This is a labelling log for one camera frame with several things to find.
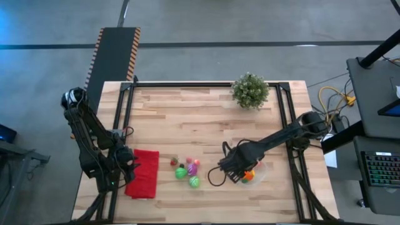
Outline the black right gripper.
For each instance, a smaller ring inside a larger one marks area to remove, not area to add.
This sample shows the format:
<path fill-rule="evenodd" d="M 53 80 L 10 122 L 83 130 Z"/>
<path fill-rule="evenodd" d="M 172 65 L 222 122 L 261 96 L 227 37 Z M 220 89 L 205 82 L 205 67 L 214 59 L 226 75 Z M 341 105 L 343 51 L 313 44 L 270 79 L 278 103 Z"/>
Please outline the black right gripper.
<path fill-rule="evenodd" d="M 244 177 L 245 171 L 250 171 L 261 160 L 261 147 L 257 144 L 240 144 L 234 148 L 223 144 L 222 151 L 225 157 L 217 165 L 234 184 Z"/>

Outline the orange toy carrot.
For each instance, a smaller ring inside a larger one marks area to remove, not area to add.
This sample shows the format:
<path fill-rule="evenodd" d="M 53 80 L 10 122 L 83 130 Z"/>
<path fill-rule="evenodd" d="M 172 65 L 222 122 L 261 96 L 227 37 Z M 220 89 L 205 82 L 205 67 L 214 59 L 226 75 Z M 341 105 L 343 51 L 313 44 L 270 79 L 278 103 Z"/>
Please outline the orange toy carrot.
<path fill-rule="evenodd" d="M 248 183 L 254 179 L 255 175 L 256 175 L 256 173 L 254 170 L 245 171 L 244 176 L 241 178 L 241 182 L 244 184 Z"/>

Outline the clear plastic tupperware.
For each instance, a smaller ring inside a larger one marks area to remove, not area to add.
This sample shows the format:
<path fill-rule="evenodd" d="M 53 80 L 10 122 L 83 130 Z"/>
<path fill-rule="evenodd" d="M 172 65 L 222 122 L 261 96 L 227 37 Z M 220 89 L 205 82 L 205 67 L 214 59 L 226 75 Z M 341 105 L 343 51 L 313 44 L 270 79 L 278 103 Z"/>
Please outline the clear plastic tupperware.
<path fill-rule="evenodd" d="M 255 165 L 251 170 L 254 170 L 256 175 L 254 177 L 254 179 L 248 183 L 242 183 L 241 180 L 239 182 L 236 183 L 237 186 L 240 187 L 244 187 L 244 188 L 250 188 L 250 187 L 254 187 L 257 186 L 258 184 L 260 184 L 264 178 L 267 175 L 267 171 L 268 171 L 268 167 L 266 165 L 265 162 L 261 161 L 260 165 Z"/>

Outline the red cloth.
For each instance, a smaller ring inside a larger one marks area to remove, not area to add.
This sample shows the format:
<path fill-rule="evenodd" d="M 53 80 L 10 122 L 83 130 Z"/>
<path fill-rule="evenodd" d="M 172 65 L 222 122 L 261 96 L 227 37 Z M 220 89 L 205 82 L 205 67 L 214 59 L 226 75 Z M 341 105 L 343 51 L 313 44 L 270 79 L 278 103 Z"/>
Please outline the red cloth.
<path fill-rule="evenodd" d="M 125 195 L 132 199 L 154 199 L 156 197 L 159 168 L 159 152 L 135 149 L 139 164 L 134 169 L 135 178 L 125 188 Z"/>

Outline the green toy bell pepper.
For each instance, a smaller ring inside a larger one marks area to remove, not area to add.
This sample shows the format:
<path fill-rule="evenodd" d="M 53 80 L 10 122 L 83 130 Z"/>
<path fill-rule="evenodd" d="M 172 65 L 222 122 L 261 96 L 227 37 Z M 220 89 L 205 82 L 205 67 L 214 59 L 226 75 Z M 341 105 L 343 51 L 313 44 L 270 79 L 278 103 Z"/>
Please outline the green toy bell pepper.
<path fill-rule="evenodd" d="M 187 169 L 183 164 L 180 164 L 174 172 L 176 179 L 183 179 L 188 174 Z"/>

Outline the small green potted plant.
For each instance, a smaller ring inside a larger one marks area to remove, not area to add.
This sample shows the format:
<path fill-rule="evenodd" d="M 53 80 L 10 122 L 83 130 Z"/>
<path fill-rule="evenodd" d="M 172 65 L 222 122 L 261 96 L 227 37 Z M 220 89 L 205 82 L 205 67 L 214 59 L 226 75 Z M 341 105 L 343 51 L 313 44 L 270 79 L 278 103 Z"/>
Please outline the small green potted plant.
<path fill-rule="evenodd" d="M 231 84 L 232 98 L 243 109 L 260 110 L 268 101 L 269 83 L 247 72 Z"/>

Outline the white paper sheet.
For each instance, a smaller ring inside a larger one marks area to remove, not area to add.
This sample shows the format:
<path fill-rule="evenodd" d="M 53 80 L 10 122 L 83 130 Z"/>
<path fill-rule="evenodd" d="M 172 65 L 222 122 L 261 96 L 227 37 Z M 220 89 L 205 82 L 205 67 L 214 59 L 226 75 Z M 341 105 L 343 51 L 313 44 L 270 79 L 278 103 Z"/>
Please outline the white paper sheet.
<path fill-rule="evenodd" d="M 333 134 L 327 134 L 321 139 L 321 143 L 329 138 L 333 137 Z M 324 160 L 326 163 L 326 166 L 329 168 L 337 168 L 338 167 L 338 162 L 337 162 L 337 155 L 336 155 L 336 150 L 333 150 L 329 153 L 324 153 Z"/>

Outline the black ramp orange striped edges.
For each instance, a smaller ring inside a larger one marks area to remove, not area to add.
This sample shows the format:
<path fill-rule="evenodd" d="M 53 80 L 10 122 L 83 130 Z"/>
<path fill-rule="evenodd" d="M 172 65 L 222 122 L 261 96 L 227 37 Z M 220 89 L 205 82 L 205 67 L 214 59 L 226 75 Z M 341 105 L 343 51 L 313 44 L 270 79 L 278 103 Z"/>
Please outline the black ramp orange striped edges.
<path fill-rule="evenodd" d="M 100 30 L 84 82 L 89 105 L 94 111 L 98 110 L 105 82 L 133 80 L 140 35 L 139 27 Z"/>

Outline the black stand beam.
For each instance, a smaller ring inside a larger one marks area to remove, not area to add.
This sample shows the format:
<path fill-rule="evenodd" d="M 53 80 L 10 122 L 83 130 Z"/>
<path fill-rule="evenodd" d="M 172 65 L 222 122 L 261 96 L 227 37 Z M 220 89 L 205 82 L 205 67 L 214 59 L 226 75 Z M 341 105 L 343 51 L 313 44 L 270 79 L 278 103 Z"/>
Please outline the black stand beam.
<path fill-rule="evenodd" d="M 349 126 L 345 130 L 335 134 L 334 136 L 325 139 L 321 143 L 322 151 L 324 154 L 330 153 L 333 150 L 336 150 L 338 147 L 341 147 L 347 143 L 353 141 L 356 136 L 364 136 L 364 126 L 362 121 L 358 121 L 357 123 Z"/>

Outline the black power strip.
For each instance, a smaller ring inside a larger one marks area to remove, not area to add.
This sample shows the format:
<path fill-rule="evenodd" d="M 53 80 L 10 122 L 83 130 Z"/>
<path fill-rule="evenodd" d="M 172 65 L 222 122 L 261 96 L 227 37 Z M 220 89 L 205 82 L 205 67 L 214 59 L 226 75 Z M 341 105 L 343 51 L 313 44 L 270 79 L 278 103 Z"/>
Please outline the black power strip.
<path fill-rule="evenodd" d="M 333 131 L 335 133 L 340 133 L 341 131 L 345 130 L 343 120 L 341 119 L 340 115 L 334 114 L 331 122 Z"/>

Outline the black device with blue light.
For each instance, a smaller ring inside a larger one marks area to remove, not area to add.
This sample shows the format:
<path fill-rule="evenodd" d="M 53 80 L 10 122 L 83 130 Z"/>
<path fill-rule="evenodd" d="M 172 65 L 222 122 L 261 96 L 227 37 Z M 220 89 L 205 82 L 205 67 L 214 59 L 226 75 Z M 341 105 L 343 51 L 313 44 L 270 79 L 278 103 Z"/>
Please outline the black device with blue light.
<path fill-rule="evenodd" d="M 0 124 L 0 141 L 13 143 L 17 136 L 17 132 L 7 126 Z"/>

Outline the black backlit keyboard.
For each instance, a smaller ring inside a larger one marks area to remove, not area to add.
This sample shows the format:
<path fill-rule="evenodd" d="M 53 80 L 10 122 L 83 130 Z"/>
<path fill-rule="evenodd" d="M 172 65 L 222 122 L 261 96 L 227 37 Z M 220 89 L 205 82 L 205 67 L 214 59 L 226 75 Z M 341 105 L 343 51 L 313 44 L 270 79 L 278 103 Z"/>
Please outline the black backlit keyboard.
<path fill-rule="evenodd" d="M 361 162 L 370 186 L 400 188 L 400 153 L 362 151 Z"/>

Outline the grey keyboard shelf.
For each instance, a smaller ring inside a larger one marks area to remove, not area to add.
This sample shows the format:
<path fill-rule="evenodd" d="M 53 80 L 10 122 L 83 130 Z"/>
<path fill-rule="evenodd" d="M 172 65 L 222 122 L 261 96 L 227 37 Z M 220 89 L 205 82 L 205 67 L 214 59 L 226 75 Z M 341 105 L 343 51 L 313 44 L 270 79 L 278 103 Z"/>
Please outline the grey keyboard shelf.
<path fill-rule="evenodd" d="M 375 214 L 400 216 L 400 188 L 370 186 L 361 162 L 362 151 L 400 153 L 400 141 L 356 136 L 353 143 L 362 177 L 360 185 L 366 207 Z"/>

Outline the grey desk top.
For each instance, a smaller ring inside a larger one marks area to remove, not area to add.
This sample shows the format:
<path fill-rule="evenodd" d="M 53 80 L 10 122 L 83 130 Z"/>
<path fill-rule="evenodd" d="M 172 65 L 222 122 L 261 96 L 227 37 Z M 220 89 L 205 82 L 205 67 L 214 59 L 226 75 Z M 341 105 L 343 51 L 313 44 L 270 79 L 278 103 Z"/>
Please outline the grey desk top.
<path fill-rule="evenodd" d="M 400 139 L 400 117 L 380 116 L 378 111 L 398 100 L 400 67 L 376 61 L 369 69 L 356 58 L 346 61 L 364 132 L 369 137 Z"/>

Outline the laptop with blue screen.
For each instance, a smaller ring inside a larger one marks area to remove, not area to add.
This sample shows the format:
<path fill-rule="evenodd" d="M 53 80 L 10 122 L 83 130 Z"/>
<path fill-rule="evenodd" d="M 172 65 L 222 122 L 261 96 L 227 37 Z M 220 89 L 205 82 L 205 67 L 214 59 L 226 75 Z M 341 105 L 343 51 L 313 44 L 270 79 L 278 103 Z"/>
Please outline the laptop with blue screen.
<path fill-rule="evenodd" d="M 380 116 L 400 117 L 400 99 L 384 106 L 377 113 Z"/>

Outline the black stand pole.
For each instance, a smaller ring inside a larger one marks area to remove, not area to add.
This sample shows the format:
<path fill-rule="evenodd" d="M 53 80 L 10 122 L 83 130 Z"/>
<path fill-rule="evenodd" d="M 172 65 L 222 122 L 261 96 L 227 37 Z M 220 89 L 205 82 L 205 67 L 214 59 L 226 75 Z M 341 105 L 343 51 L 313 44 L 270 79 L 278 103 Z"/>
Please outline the black stand pole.
<path fill-rule="evenodd" d="M 364 69 L 369 69 L 379 58 L 382 58 L 391 49 L 400 43 L 400 29 L 387 38 L 375 50 L 369 53 L 363 59 L 358 59 L 359 65 Z"/>

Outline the black aluminium table frame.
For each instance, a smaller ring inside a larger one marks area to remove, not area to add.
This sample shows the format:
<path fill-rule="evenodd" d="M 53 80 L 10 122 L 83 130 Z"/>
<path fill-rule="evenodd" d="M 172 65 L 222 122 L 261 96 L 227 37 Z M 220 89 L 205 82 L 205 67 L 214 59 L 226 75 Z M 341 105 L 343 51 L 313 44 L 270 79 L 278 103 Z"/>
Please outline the black aluminium table frame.
<path fill-rule="evenodd" d="M 339 225 L 323 152 L 312 145 L 297 152 L 283 143 L 266 153 L 267 175 L 254 187 L 240 187 L 217 169 L 223 141 L 258 140 L 284 129 L 310 110 L 304 81 L 271 81 L 260 110 L 232 99 L 228 81 L 108 81 L 98 118 L 107 128 L 126 129 L 130 148 L 159 152 L 156 197 L 132 199 L 123 188 L 107 194 L 99 212 L 83 219 L 97 191 L 82 177 L 68 225 L 277 224 Z M 170 165 L 177 158 L 175 166 Z M 176 179 L 186 158 L 200 161 L 200 186 Z"/>

